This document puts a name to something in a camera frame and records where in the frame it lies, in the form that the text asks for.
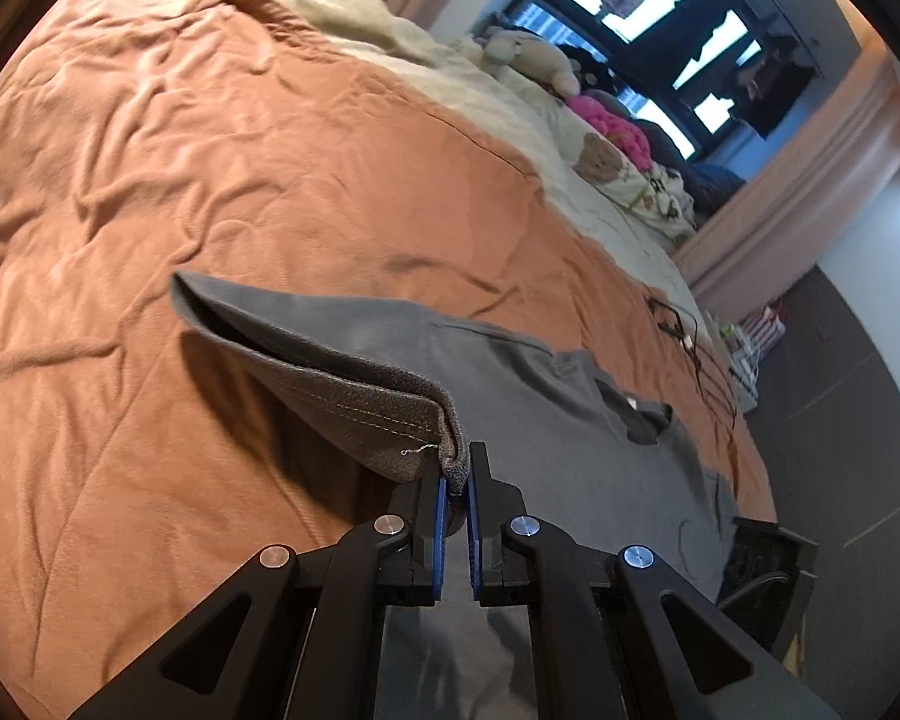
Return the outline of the grey t-shirt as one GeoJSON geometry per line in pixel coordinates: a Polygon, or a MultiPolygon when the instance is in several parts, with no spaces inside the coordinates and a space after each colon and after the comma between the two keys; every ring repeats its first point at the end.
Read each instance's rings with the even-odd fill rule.
{"type": "Polygon", "coordinates": [[[735,532],[728,484],[671,406],[617,387],[587,351],[406,301],[315,298],[176,273],[198,361],[263,385],[292,426],[288,472],[357,461],[404,483],[461,484],[471,444],[530,511],[601,551],[644,544],[715,596],[735,532]]]}

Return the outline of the white bedside drawer cabinet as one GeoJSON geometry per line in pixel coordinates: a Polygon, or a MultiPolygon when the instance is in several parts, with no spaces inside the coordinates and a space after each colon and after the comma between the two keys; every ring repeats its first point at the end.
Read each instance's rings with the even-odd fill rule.
{"type": "Polygon", "coordinates": [[[727,360],[725,366],[730,372],[738,408],[741,413],[756,410],[759,405],[759,361],[756,348],[752,346],[745,330],[735,323],[718,320],[710,314],[706,315],[706,319],[717,348],[727,360]]]}

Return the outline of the striped bag on cabinet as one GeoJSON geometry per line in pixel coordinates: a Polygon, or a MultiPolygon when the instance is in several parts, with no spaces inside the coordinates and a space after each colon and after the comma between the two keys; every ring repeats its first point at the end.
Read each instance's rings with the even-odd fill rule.
{"type": "Polygon", "coordinates": [[[769,355],[770,350],[784,338],[784,306],[781,301],[764,305],[741,320],[740,328],[751,344],[752,351],[759,359],[769,355]]]}

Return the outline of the orange bed blanket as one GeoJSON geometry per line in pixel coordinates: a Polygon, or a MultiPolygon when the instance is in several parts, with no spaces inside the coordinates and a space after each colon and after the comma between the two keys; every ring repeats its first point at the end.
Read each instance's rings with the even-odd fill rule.
{"type": "MultiPolygon", "coordinates": [[[[263,385],[198,361],[176,273],[457,309],[548,271],[528,166],[330,44],[226,0],[59,0],[0,75],[0,679],[63,718],[266,546],[336,543],[398,481],[284,468],[263,385]]],[[[587,351],[671,406],[736,517],[766,467],[707,353],[587,351]]]]}

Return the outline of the bear print cream quilt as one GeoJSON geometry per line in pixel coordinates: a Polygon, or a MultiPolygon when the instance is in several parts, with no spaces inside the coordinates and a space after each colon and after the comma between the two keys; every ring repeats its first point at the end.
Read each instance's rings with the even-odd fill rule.
{"type": "Polygon", "coordinates": [[[551,130],[560,156],[575,174],[617,208],[673,245],[694,236],[694,200],[686,192],[683,177],[674,169],[652,158],[652,169],[640,172],[616,146],[564,103],[556,107],[551,130]]]}

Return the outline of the right pink curtain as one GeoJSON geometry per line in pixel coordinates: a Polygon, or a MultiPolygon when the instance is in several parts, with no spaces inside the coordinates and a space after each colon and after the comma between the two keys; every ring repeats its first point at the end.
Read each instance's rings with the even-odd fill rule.
{"type": "Polygon", "coordinates": [[[863,46],[781,151],[674,255],[697,305],[737,320],[786,293],[900,168],[893,52],[863,46]]]}

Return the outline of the pink fluffy item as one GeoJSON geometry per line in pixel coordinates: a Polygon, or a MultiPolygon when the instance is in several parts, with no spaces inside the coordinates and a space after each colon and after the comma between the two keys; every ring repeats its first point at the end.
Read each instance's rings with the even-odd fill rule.
{"type": "Polygon", "coordinates": [[[579,94],[567,101],[575,114],[587,122],[590,127],[600,133],[621,151],[640,172],[650,171],[653,167],[652,150],[645,133],[629,121],[628,117],[614,114],[601,101],[579,94]]]}

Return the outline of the beige plush toy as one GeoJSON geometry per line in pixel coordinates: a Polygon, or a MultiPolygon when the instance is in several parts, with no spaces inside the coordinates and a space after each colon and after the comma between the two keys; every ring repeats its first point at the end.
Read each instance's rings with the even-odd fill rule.
{"type": "Polygon", "coordinates": [[[580,82],[571,59],[531,32],[508,29],[491,32],[482,48],[481,66],[491,75],[497,75],[503,68],[511,68],[538,85],[546,86],[562,99],[580,94],[580,82]]]}

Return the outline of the cream bed sheet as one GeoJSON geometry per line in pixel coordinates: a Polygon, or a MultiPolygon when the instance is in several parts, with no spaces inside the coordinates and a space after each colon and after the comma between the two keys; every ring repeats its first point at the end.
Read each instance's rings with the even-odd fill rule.
{"type": "Polygon", "coordinates": [[[637,221],[575,174],[551,124],[559,104],[516,71],[481,70],[473,41],[436,43],[380,0],[226,0],[268,26],[304,18],[336,50],[400,78],[430,110],[456,115],[482,153],[528,166],[541,185],[543,231],[521,227],[512,249],[548,271],[478,284],[457,309],[432,312],[437,332],[458,328],[512,343],[556,349],[634,344],[699,348],[712,335],[676,266],[637,221]]]}

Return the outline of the hanging black coat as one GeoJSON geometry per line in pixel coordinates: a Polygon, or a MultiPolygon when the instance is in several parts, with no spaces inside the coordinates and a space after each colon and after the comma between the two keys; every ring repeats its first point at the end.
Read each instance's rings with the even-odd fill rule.
{"type": "Polygon", "coordinates": [[[818,76],[813,67],[792,60],[767,60],[751,80],[738,88],[733,117],[767,138],[781,125],[809,83],[818,76]]]}

